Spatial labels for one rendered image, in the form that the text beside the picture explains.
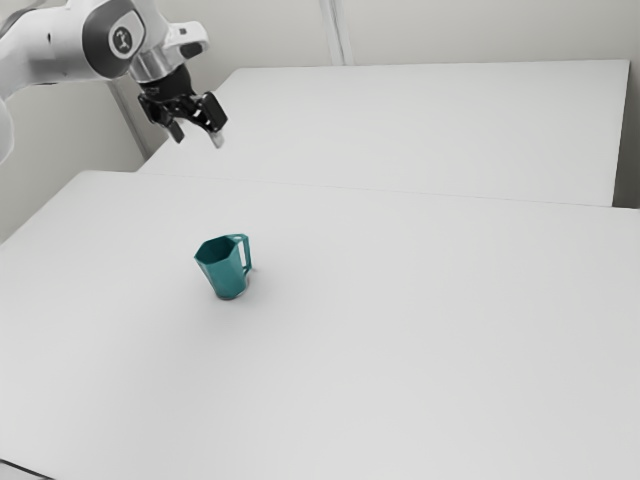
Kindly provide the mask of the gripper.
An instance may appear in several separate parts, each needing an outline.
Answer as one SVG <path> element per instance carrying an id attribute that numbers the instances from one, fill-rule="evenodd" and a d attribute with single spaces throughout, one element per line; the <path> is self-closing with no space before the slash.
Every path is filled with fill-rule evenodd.
<path id="1" fill-rule="evenodd" d="M 168 76 L 141 83 L 138 102 L 147 119 L 161 124 L 176 144 L 184 139 L 184 132 L 176 118 L 195 123 L 209 135 L 213 145 L 224 145 L 223 128 L 228 117 L 212 92 L 200 95 L 192 87 L 186 67 L 178 67 Z"/>

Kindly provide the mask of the teal faceted mug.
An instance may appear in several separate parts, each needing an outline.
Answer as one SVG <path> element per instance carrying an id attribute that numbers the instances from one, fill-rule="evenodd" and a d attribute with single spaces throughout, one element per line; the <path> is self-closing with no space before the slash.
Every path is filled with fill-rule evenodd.
<path id="1" fill-rule="evenodd" d="M 194 259 L 218 298 L 232 300 L 247 289 L 252 269 L 247 235 L 231 234 L 207 240 Z"/>

